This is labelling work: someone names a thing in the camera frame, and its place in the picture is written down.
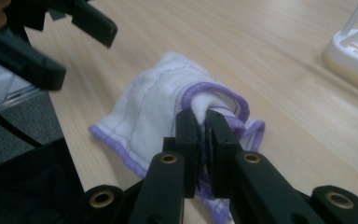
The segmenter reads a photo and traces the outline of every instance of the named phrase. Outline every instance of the wooden table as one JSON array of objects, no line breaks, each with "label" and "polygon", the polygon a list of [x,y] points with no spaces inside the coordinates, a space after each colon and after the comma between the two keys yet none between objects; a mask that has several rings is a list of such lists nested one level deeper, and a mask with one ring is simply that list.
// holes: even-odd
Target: wooden table
[{"label": "wooden table", "polygon": [[[37,49],[67,68],[62,90],[50,96],[84,189],[138,180],[88,127],[173,50],[248,101],[251,117],[267,124],[260,152],[295,189],[336,185],[358,195],[358,89],[321,57],[357,2],[95,0],[119,29],[111,49],[69,19],[29,31]],[[212,223],[200,200],[186,200],[185,213],[185,223]]]}]

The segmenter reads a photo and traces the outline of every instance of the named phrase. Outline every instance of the white cloth with purple trim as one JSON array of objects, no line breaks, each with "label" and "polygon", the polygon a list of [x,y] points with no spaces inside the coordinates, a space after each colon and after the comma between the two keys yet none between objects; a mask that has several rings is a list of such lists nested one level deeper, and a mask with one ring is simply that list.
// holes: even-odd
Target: white cloth with purple trim
[{"label": "white cloth with purple trim", "polygon": [[[246,101],[198,64],[174,52],[165,53],[155,67],[138,75],[112,113],[89,130],[145,178],[153,156],[162,150],[164,137],[175,136],[175,115],[189,108],[200,125],[207,109],[223,114],[243,149],[258,150],[265,125],[249,118]],[[214,200],[208,181],[201,181],[197,195],[212,210],[215,223],[231,220],[228,201]]]}]

